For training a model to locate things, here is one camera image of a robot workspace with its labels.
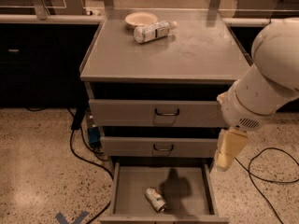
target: bottle label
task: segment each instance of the bottle label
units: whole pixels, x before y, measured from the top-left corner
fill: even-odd
[[[165,21],[157,22],[143,29],[144,42],[158,39],[168,35],[168,23]]]

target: can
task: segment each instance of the can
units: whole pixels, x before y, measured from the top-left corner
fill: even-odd
[[[165,210],[166,201],[155,188],[147,189],[145,196],[157,213],[163,212],[163,210]]]

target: lab bench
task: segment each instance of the lab bench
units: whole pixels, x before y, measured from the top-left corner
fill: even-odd
[[[39,0],[0,0],[0,14],[36,14]],[[86,15],[84,0],[42,0],[50,15]]]
[[[110,214],[101,223],[228,223],[219,217],[209,171],[221,128],[217,95],[249,69],[218,14],[143,9],[176,21],[168,37],[139,45],[125,17],[110,9],[81,67],[93,121],[112,160]],[[156,213],[144,192],[167,208]]]
[[[298,17],[299,0],[238,0],[236,18]]]

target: plastic bottle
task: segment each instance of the plastic bottle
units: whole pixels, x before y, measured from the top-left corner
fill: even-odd
[[[134,38],[138,43],[149,42],[168,36],[170,30],[176,29],[177,27],[178,24],[176,21],[158,21],[147,26],[137,26],[134,29]]]

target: black cabinet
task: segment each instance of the black cabinet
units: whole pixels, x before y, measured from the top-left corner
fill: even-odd
[[[97,27],[0,24],[0,106],[69,107],[85,102],[78,68]]]

